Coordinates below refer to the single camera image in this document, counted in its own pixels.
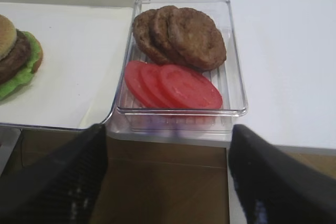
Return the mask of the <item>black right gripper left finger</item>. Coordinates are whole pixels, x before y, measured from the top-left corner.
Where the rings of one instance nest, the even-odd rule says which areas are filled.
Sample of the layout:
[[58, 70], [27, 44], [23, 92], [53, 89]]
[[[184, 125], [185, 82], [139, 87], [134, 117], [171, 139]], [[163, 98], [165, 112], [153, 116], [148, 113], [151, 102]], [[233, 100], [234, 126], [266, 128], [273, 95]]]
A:
[[107, 167], [106, 127], [94, 124], [1, 179], [1, 223], [89, 223]]

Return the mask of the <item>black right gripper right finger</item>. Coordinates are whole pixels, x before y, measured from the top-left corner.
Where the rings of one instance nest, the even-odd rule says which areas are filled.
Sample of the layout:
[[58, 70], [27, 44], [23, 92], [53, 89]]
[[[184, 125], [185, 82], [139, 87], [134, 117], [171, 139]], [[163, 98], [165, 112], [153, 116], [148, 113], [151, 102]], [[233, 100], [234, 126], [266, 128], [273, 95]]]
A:
[[228, 166], [247, 223], [335, 223], [335, 179], [243, 124], [233, 127]]

